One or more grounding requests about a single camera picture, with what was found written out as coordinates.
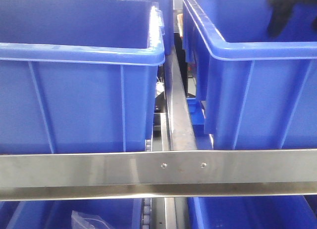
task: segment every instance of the black glove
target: black glove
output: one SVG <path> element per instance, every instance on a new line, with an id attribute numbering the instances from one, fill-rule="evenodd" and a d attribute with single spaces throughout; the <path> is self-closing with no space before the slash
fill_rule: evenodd
<path id="1" fill-rule="evenodd" d="M 293 13 L 296 3 L 317 4 L 317 0 L 267 0 L 273 8 L 271 20 L 267 27 L 270 37 L 277 37 L 283 31 Z M 317 18 L 312 23 L 312 28 L 317 31 Z"/>

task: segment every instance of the metal rack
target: metal rack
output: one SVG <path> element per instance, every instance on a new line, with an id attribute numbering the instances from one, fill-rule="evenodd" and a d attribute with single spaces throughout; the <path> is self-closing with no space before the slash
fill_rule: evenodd
<path id="1" fill-rule="evenodd" d="M 2 155 L 0 200 L 317 193 L 317 149 L 197 150 L 175 51 L 165 86 L 163 151 Z"/>

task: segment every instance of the plastic bag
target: plastic bag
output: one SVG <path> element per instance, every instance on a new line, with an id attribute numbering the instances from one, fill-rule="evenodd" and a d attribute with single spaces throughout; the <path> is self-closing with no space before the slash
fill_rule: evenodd
<path id="1" fill-rule="evenodd" d="M 72 229 L 115 229 L 109 223 L 105 222 L 97 215 L 89 215 L 72 211 L 71 214 Z"/>

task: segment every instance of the bin rim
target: bin rim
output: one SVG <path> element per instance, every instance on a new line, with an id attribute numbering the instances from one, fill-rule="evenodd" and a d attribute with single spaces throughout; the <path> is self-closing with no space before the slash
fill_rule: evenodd
<path id="1" fill-rule="evenodd" d="M 151 7 L 147 48 L 17 44 L 0 42 L 0 60 L 158 66 L 164 45 L 158 9 Z"/>
<path id="2" fill-rule="evenodd" d="M 225 61 L 317 59 L 317 42 L 229 43 L 196 0 L 183 0 L 183 2 L 210 55 L 216 59 Z"/>

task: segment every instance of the metal shelf rail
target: metal shelf rail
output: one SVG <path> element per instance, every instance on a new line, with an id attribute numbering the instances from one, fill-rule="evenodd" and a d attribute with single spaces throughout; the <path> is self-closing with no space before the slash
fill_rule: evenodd
<path id="1" fill-rule="evenodd" d="M 175 50 L 165 86 L 170 151 L 1 155 L 0 200 L 317 194 L 317 149 L 196 149 Z"/>

